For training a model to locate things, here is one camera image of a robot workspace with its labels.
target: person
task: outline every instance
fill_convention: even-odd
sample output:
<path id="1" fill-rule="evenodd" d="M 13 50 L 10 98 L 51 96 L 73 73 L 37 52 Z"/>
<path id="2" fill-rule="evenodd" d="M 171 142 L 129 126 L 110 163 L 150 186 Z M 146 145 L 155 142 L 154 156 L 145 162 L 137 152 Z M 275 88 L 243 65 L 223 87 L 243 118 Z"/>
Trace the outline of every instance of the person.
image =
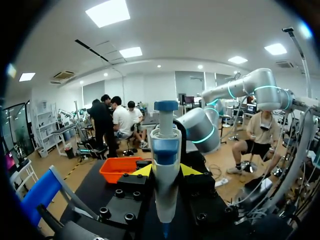
<path id="1" fill-rule="evenodd" d="M 109 107 L 111 105 L 111 98 L 108 94 L 105 94 L 101 97 L 101 102 L 103 102 L 105 105 Z"/>
<path id="2" fill-rule="evenodd" d="M 134 123 L 130 117 L 129 112 L 121 106 L 122 100 L 119 96 L 114 96 L 111 99 L 111 107 L 113 112 L 113 130 L 114 135 L 118 139 L 129 138 L 134 130 Z"/>
<path id="3" fill-rule="evenodd" d="M 148 146 L 148 143 L 146 142 L 146 137 L 147 137 L 147 129 L 143 128 L 143 126 L 141 125 L 141 122 L 143 120 L 143 114 L 140 111 L 140 109 L 136 108 L 136 104 L 134 101 L 129 101 L 128 102 L 128 111 L 130 114 L 130 117 L 132 119 L 132 122 L 134 124 L 134 136 L 136 139 L 138 139 L 138 141 L 140 142 L 139 147 L 140 148 L 145 148 Z"/>
<path id="4" fill-rule="evenodd" d="M 246 128 L 248 140 L 240 140 L 232 146 L 235 167 L 228 169 L 228 174 L 241 174 L 241 155 L 260 155 L 264 162 L 272 159 L 265 172 L 270 176 L 272 169 L 278 164 L 281 156 L 275 153 L 279 141 L 280 128 L 272 116 L 271 111 L 258 112 L 252 116 Z"/>
<path id="5" fill-rule="evenodd" d="M 90 117 L 94 120 L 95 141 L 97 149 L 102 150 L 104 148 L 103 137 L 105 135 L 106 142 L 109 147 L 108 158 L 116 158 L 117 143 L 114 135 L 113 120 L 104 103 L 95 99 L 92 102 L 92 107 L 88 111 Z"/>

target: white shelving rack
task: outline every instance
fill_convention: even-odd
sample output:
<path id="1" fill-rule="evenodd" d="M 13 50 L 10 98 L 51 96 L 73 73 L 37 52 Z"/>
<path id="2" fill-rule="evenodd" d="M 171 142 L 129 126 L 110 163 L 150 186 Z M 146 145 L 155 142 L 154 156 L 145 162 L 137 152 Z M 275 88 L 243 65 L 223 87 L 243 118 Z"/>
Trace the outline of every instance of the white shelving rack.
<path id="1" fill-rule="evenodd" d="M 59 136 L 51 134 L 59 127 L 57 119 L 57 106 L 55 103 L 47 105 L 45 102 L 41 102 L 33 109 L 35 119 L 35 138 L 39 147 L 43 148 L 48 155 L 49 149 L 56 146 L 56 141 L 60 143 L 62 140 Z"/>

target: blue chair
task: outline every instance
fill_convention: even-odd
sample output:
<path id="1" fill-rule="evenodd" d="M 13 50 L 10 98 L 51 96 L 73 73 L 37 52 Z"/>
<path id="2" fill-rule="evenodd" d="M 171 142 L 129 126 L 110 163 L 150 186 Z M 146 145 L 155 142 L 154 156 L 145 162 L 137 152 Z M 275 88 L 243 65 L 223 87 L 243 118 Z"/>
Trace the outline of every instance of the blue chair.
<path id="1" fill-rule="evenodd" d="M 24 213 L 28 216 L 31 223 L 37 227 L 41 215 L 37 211 L 37 206 L 43 204 L 46 208 L 55 197 L 57 192 L 61 192 L 64 199 L 77 213 L 86 215 L 93 219 L 98 219 L 90 208 L 88 208 L 75 193 L 63 181 L 56 168 L 52 165 L 49 170 L 34 184 L 21 202 Z"/>

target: white t-shirt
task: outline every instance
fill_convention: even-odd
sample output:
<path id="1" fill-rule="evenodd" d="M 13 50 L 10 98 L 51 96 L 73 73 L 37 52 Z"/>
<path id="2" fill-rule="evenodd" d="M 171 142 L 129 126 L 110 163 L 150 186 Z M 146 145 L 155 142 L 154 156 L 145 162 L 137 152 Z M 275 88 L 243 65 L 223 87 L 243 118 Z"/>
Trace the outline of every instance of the white t-shirt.
<path id="1" fill-rule="evenodd" d="M 131 127 L 134 124 L 127 109 L 123 106 L 117 106 L 113 112 L 113 124 L 119 124 L 119 132 L 130 136 Z"/>
<path id="2" fill-rule="evenodd" d="M 139 118 L 142 117 L 142 112 L 138 108 L 134 108 L 132 111 L 128 110 L 130 117 L 132 119 L 132 122 L 134 124 L 139 123 Z"/>

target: black shorts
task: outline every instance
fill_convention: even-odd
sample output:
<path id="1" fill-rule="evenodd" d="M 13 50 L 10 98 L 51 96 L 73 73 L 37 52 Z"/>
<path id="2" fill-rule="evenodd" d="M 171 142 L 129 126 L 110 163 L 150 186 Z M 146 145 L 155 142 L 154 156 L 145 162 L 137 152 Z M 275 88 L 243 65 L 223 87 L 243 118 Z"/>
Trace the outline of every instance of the black shorts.
<path id="1" fill-rule="evenodd" d="M 264 162 L 268 161 L 269 158 L 265 157 L 265 155 L 267 154 L 267 152 L 269 151 L 269 148 L 271 148 L 271 144 L 260 144 L 260 143 L 256 143 L 250 139 L 245 140 L 248 149 L 247 151 L 242 151 L 241 154 L 245 155 L 245 154 L 254 154 L 254 155 L 260 155 L 261 159 L 264 159 Z"/>

